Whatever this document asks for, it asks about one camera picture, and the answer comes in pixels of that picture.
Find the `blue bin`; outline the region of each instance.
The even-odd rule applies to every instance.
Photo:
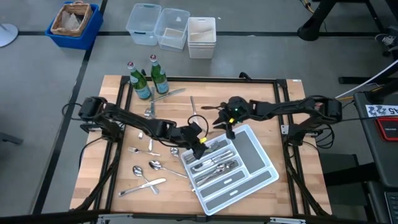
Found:
[[[90,48],[92,43],[97,36],[98,31],[100,31],[100,27],[102,25],[103,16],[100,13],[99,7],[96,4],[90,4],[91,10],[93,10],[93,14],[91,15],[90,20],[87,22],[86,28],[81,33],[79,37],[69,37],[64,35],[55,35],[51,32],[51,26],[54,20],[51,22],[47,30],[45,31],[45,35],[51,37],[51,39],[59,46],[59,47],[69,47],[73,49],[82,49],[87,50]]]

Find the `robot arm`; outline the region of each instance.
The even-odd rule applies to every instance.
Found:
[[[79,111],[79,117],[83,121],[94,122],[102,129],[105,139],[118,142],[121,138],[121,127],[115,121],[133,126],[142,130],[150,138],[160,142],[170,142],[175,147],[184,147],[193,150],[195,158],[199,159],[208,149],[197,137],[202,129],[196,123],[188,126],[177,127],[176,122],[165,119],[146,119],[142,116],[128,112],[108,103],[102,97],[86,98]]]
[[[265,121],[277,115],[307,113],[309,119],[301,124],[293,124],[287,130],[287,138],[292,144],[302,145],[305,133],[313,131],[322,124],[335,124],[341,121],[341,103],[338,100],[324,96],[309,96],[303,100],[285,103],[268,103],[245,99],[234,96],[228,103],[220,106],[204,106],[202,109],[209,110],[220,108],[218,119],[213,122],[216,129],[224,129],[227,138],[234,139],[232,127],[247,119]]]

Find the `plastic container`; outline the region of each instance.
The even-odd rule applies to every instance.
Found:
[[[154,32],[161,11],[162,7],[155,4],[134,5],[126,25],[134,43],[150,46],[157,44]]]
[[[185,171],[206,215],[213,215],[279,178],[250,126],[242,125],[234,129],[234,132],[234,140],[227,139],[223,134],[207,142],[207,146],[215,141],[226,141],[226,144],[200,160],[187,162],[187,158],[192,157],[191,150],[181,154]],[[208,174],[222,167],[222,164],[234,165],[219,176],[204,180]]]
[[[212,46],[192,47],[191,45],[189,45],[188,46],[189,57],[192,59],[211,59],[213,58],[214,47]]]
[[[159,46],[164,50],[181,52],[187,40],[190,13],[180,9],[163,9],[155,28]]]
[[[45,35],[49,36],[59,47],[68,47],[73,49],[88,50],[93,44],[98,31],[100,31],[101,25],[103,23],[103,15],[99,11],[99,7],[96,4],[90,4],[91,10],[93,10],[93,15],[88,21],[86,28],[81,33],[79,37],[69,37],[64,35],[55,35],[51,32],[52,23],[51,22],[47,30],[45,30]]]
[[[191,17],[188,20],[188,49],[190,58],[213,58],[216,47],[216,19]]]
[[[214,44],[217,41],[214,17],[191,17],[188,20],[188,44]]]

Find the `wicker basket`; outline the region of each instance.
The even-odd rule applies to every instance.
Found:
[[[62,12],[66,11],[68,13],[74,13],[76,15],[84,16],[79,28],[74,30],[66,30],[61,27]],[[91,10],[90,4],[83,3],[82,1],[75,1],[71,4],[65,4],[62,6],[61,10],[58,12],[54,22],[51,26],[51,32],[56,35],[67,35],[70,37],[79,37],[83,30],[86,28],[88,21],[91,18],[93,11]]]

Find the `bottle label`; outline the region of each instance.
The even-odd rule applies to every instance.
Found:
[[[169,83],[166,80],[163,83],[156,84],[156,87],[157,87],[157,90],[159,91],[159,93],[162,94],[169,90]]]
[[[131,83],[137,83],[137,82],[138,82],[138,78],[136,78],[136,77],[130,75],[130,82],[131,82]]]
[[[144,88],[142,88],[140,90],[136,89],[136,93],[137,93],[138,97],[141,99],[146,99],[146,98],[150,97],[150,90],[149,90],[148,85],[146,85]]]

